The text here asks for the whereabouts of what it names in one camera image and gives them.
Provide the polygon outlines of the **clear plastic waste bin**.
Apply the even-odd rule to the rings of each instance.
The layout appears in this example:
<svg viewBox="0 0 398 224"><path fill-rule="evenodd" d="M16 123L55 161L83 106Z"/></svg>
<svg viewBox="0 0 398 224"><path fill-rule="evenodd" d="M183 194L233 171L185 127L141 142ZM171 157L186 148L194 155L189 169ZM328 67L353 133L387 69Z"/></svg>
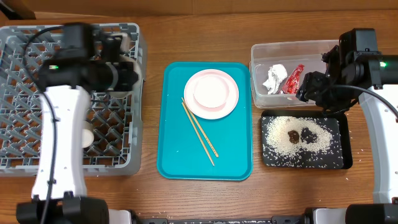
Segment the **clear plastic waste bin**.
<svg viewBox="0 0 398 224"><path fill-rule="evenodd" d="M268 79L271 66L281 64L290 75L298 65L304 66L300 78L308 72L326 71L322 54L338 44L337 40L306 40L295 42L276 42L255 44L251 48L251 89L254 104L260 109L280 107L314 106L314 101L302 102L293 94L268 94L263 85Z"/></svg>

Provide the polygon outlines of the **grey bowl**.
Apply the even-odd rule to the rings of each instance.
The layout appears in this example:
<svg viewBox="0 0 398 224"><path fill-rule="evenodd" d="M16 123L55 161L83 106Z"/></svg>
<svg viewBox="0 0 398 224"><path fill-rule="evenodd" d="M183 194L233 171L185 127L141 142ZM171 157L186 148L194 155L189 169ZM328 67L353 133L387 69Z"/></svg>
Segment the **grey bowl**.
<svg viewBox="0 0 398 224"><path fill-rule="evenodd" d="M118 73L117 81L111 85L109 93L115 98L124 98L138 89L143 81L141 66L130 57L124 55L129 50L131 38L126 33L111 34L106 38L108 58L111 68Z"/></svg>

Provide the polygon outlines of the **white tissue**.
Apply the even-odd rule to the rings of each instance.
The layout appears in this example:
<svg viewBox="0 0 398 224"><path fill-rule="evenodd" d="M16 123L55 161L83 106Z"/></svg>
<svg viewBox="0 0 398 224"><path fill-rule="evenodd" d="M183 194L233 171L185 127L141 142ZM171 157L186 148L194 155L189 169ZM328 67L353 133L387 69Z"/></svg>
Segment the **white tissue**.
<svg viewBox="0 0 398 224"><path fill-rule="evenodd" d="M262 84L267 88L267 94L273 95L279 91L279 85L287 78L287 71L282 64L275 64L269 67L268 78Z"/></svg>

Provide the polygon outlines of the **wooden chopstick lower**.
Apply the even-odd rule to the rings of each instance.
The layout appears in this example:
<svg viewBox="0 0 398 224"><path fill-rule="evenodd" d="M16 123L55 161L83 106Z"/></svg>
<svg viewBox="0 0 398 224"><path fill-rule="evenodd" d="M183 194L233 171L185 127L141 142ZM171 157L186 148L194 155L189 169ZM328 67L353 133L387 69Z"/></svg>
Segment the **wooden chopstick lower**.
<svg viewBox="0 0 398 224"><path fill-rule="evenodd" d="M185 110L185 112L186 112L186 114L187 114L188 119L189 119L190 122L191 122L191 125L192 125L192 127L193 127L193 129L194 129L194 131L195 131L195 133L196 133L196 135L197 135L197 137L198 137L198 139L199 139L199 141L200 141L200 143L201 143L203 149L204 149L205 152L206 152L206 155L208 156L208 158L209 158L209 160L210 160L210 162L211 162L211 165L214 167L215 164L214 164L214 162L213 162L213 159L211 158L210 153L208 152L208 150L207 150L207 148L206 148L206 146L205 146L205 143L203 142L203 140L202 140L202 138L201 138L201 135L199 134L199 132L198 132L198 130L197 130L197 127L195 126L195 124L194 124L194 122L193 122L192 116L190 115L190 112L188 111L188 108L185 106L185 103L184 103L184 102L181 102L181 104L182 104L182 106L183 106L183 108L184 108L184 110Z"/></svg>

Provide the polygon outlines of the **brown food scrap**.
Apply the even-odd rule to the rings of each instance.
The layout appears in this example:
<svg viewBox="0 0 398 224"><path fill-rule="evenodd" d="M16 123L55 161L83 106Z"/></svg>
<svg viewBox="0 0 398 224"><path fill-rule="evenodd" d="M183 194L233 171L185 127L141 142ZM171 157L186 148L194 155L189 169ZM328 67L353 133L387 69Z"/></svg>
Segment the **brown food scrap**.
<svg viewBox="0 0 398 224"><path fill-rule="evenodd" d="M289 141L292 144L298 144L300 141L300 135L296 130L291 130L288 132L289 135Z"/></svg>

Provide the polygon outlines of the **wooden chopstick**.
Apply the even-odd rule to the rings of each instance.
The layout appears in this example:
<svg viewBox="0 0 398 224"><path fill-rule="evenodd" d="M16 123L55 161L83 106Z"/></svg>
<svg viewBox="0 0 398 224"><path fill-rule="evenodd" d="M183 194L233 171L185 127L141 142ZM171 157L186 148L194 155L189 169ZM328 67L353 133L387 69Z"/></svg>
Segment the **wooden chopstick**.
<svg viewBox="0 0 398 224"><path fill-rule="evenodd" d="M198 122L196 116L195 116L195 115L191 112L191 110L188 108L188 106L187 106L187 104L186 104L184 98L181 97L181 99L182 99L182 104L184 105L185 109L188 111L188 113L189 113L189 115L190 115L190 119L192 119L192 120L196 123L196 126L195 126L195 127L198 127L198 128L199 128L199 130L201 131L201 134L202 134L203 137L206 139L208 145L210 146L210 148L211 148L211 150L213 151L213 153L215 154L215 156L216 156L216 157L219 157L219 155L218 155L216 149L214 148L214 146L212 145L210 139L209 139L208 136L206 135L206 132L204 131L204 129L202 128L202 126L201 126L200 123Z"/></svg>
<svg viewBox="0 0 398 224"><path fill-rule="evenodd" d="M198 137L198 139L199 139L199 141L200 141L200 143L201 143L203 149L204 149L205 152L206 152L206 155L208 156L208 158L209 158L209 160L210 160L210 162L211 162L211 165L214 167L215 164L214 164L214 162L213 162L213 159L211 158L210 153L208 152L208 150L207 150L207 148L206 148L206 146L205 146L205 143L203 142L203 140L202 140L202 138L201 138L201 135L199 134L199 132L198 132L198 130L197 130L197 127L195 126L195 124L194 124L194 122L193 122L192 116L190 115L190 112L188 111L188 108L185 106L185 103L184 103L184 102L181 102L181 104L182 104L182 106L183 106L183 108L184 108L184 110L185 110L185 112L186 112L186 114L187 114L188 119L189 119L190 122L191 122L191 125L192 125L192 127L193 127L193 129L194 129L194 131L195 131L195 133L196 133L196 135L197 135L197 137Z"/></svg>

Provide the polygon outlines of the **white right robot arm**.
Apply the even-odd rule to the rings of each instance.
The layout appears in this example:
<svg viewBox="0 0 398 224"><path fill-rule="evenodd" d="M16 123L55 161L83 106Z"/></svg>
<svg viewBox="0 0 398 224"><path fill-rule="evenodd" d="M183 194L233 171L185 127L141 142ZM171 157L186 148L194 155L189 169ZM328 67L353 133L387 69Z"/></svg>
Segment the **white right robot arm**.
<svg viewBox="0 0 398 224"><path fill-rule="evenodd" d="M359 103L374 161L373 202L347 208L309 208L310 223L397 223L397 56L374 44L336 45L323 54L325 73L305 75L297 98L332 112Z"/></svg>

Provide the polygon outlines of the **small white cup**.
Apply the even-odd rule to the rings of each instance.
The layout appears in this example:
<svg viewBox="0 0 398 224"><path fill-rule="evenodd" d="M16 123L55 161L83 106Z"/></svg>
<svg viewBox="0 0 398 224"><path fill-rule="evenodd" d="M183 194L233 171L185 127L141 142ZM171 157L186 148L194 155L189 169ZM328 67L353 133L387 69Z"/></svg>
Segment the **small white cup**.
<svg viewBox="0 0 398 224"><path fill-rule="evenodd" d="M91 123L84 121L83 122L83 132L82 132L82 147L90 147L94 141L94 133L93 126Z"/></svg>

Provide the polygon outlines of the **red snack wrapper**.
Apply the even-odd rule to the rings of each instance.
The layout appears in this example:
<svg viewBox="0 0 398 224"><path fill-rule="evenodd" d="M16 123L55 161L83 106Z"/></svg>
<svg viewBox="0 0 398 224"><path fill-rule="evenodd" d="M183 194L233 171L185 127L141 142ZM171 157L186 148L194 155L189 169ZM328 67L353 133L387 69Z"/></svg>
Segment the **red snack wrapper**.
<svg viewBox="0 0 398 224"><path fill-rule="evenodd" d="M300 76L304 71L304 65L299 64L295 70L290 74L290 76L285 81L280 94L296 94L300 86Z"/></svg>

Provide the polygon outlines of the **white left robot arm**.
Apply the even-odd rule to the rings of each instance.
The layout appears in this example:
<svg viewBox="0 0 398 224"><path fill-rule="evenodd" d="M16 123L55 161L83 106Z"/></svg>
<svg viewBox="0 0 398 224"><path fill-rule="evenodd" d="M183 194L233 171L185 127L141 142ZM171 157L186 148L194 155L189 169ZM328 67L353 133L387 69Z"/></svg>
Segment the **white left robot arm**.
<svg viewBox="0 0 398 224"><path fill-rule="evenodd" d="M124 53L125 34L65 34L64 46L38 71L42 103L39 170L32 200L16 208L19 223L138 223L86 194L83 127L94 91L132 90L140 76Z"/></svg>

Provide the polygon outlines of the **wooden chopstick upper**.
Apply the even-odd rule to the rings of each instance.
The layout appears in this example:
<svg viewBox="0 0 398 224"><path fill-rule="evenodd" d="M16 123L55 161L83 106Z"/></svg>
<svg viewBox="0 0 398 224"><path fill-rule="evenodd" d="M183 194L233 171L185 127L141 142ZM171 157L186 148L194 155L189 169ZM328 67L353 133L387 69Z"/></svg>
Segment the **wooden chopstick upper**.
<svg viewBox="0 0 398 224"><path fill-rule="evenodd" d="M195 126L195 127L198 127L198 128L199 128L199 130L201 131L201 134L202 134L203 137L206 139L208 145L210 146L210 148L211 148L211 150L213 151L213 153L215 154L215 156L216 156L216 157L219 157L219 155L218 155L216 149L214 148L214 146L212 145L210 139L209 139L208 136L206 135L206 132L204 131L204 129L202 128L202 126L201 126L200 123L198 122L196 116L195 116L195 115L191 112L191 110L188 108L188 106L187 106L187 104L186 104L184 98L181 97L181 99L182 99L182 104L184 105L185 109L188 111L188 113L189 113L189 115L190 115L190 119L192 119L192 120L196 123L196 126Z"/></svg>

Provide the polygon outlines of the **teal plastic tray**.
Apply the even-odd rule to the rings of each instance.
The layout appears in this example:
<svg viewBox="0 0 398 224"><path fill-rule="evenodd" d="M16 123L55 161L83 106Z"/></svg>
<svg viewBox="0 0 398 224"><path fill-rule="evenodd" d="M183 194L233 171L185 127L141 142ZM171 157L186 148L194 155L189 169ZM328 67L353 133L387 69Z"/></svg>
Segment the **teal plastic tray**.
<svg viewBox="0 0 398 224"><path fill-rule="evenodd" d="M236 82L239 98L229 115L199 118L207 138L198 138L182 102L189 78L204 69L226 72ZM247 179L253 169L250 73L238 62L174 62L164 72L159 120L157 168L168 179Z"/></svg>

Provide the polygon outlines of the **grey dishwasher rack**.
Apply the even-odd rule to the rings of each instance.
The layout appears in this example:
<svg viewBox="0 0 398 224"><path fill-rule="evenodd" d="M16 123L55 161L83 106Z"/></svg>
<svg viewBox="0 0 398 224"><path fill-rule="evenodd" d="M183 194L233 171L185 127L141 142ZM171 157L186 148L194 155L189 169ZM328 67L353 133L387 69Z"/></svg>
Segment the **grey dishwasher rack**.
<svg viewBox="0 0 398 224"><path fill-rule="evenodd" d="M133 175L141 165L142 92L146 80L147 45L135 23L95 24L105 34L128 34L125 56L134 60L140 78L125 94L93 93L86 122L92 145L83 149L85 175ZM1 28L1 176L37 174L40 157L39 92L25 75L25 43L45 26Z"/></svg>

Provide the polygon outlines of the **large pink plate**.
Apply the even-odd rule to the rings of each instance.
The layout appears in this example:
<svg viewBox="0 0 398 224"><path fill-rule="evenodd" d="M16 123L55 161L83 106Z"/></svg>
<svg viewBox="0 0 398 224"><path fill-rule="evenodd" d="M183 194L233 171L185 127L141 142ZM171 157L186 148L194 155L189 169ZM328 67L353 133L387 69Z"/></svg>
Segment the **large pink plate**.
<svg viewBox="0 0 398 224"><path fill-rule="evenodd" d="M197 81L205 75L218 75L224 78L229 86L229 95L226 102L217 108L206 108L200 105L194 98L193 92ZM224 71L217 69L205 69L199 72L196 72L192 77L187 81L183 98L191 110L191 112L203 119L220 119L229 115L238 104L239 100L239 88L235 80Z"/></svg>

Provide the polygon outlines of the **small pink plate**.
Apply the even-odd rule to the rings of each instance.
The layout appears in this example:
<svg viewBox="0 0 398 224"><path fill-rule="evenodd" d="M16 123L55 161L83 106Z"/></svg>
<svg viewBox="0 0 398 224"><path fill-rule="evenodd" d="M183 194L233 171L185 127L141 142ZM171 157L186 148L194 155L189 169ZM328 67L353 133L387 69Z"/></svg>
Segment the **small pink plate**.
<svg viewBox="0 0 398 224"><path fill-rule="evenodd" d="M206 108L217 108L226 102L229 86L221 76L205 75L197 81L193 95L200 105Z"/></svg>

